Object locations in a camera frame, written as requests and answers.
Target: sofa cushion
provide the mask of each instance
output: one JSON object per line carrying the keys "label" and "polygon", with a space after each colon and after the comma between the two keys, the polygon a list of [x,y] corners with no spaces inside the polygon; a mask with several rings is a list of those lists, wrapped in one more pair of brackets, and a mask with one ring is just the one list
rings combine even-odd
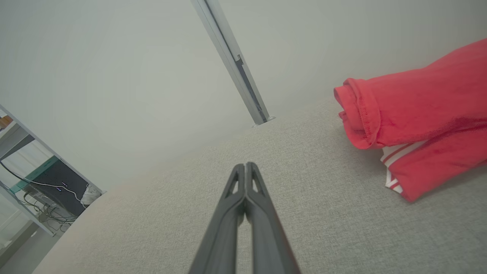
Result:
{"label": "sofa cushion", "polygon": [[[486,168],[408,203],[332,98],[157,164],[95,201],[35,274],[187,273],[233,166],[257,163],[302,273],[487,272]],[[239,273],[251,230],[239,228]]]}

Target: red towel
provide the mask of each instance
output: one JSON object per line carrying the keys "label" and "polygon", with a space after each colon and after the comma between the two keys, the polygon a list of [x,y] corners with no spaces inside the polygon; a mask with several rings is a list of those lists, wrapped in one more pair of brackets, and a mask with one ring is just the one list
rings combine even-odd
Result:
{"label": "red towel", "polygon": [[386,186],[408,201],[487,160],[487,39],[417,70],[335,89],[359,149],[384,148]]}

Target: white cable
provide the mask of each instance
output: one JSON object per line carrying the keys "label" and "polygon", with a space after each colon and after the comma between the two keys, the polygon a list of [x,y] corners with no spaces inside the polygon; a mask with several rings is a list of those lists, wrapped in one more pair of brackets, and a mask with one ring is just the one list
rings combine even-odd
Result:
{"label": "white cable", "polygon": [[15,174],[16,174],[17,176],[19,176],[19,177],[22,177],[22,178],[23,178],[22,180],[26,180],[26,181],[31,182],[31,183],[34,183],[34,184],[43,185],[43,186],[52,186],[52,187],[62,187],[62,188],[64,188],[66,191],[69,191],[69,192],[73,193],[73,194],[75,195],[76,200],[78,200],[78,201],[79,201],[79,203],[81,203],[81,205],[82,205],[84,208],[86,208],[86,207],[85,207],[85,205],[83,204],[83,202],[81,202],[81,200],[80,200],[80,199],[78,199],[78,196],[76,195],[76,192],[71,191],[71,190],[69,190],[69,189],[65,188],[64,186],[55,186],[55,185],[49,185],[49,184],[43,184],[43,183],[39,183],[39,182],[34,182],[34,181],[32,181],[32,180],[29,180],[29,179],[27,179],[27,178],[23,177],[23,176],[22,176],[22,175],[20,175],[20,174],[17,174],[17,173],[15,173]]}

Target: gray sofa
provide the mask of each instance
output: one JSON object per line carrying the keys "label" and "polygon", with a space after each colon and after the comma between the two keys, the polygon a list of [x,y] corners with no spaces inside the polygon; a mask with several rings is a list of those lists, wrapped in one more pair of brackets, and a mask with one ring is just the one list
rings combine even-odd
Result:
{"label": "gray sofa", "polygon": [[[348,141],[331,98],[108,191],[35,274],[187,273],[230,171],[256,162],[301,272],[487,273],[487,169],[413,204],[387,189],[381,151]],[[239,228],[238,273],[251,273]]]}

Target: red cloth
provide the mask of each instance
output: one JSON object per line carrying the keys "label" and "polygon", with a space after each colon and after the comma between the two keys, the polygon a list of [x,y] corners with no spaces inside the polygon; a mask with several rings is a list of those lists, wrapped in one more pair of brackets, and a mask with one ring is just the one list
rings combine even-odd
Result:
{"label": "red cloth", "polygon": [[487,159],[487,39],[422,69],[349,78],[335,98],[359,149],[427,141],[389,166],[409,201]]}

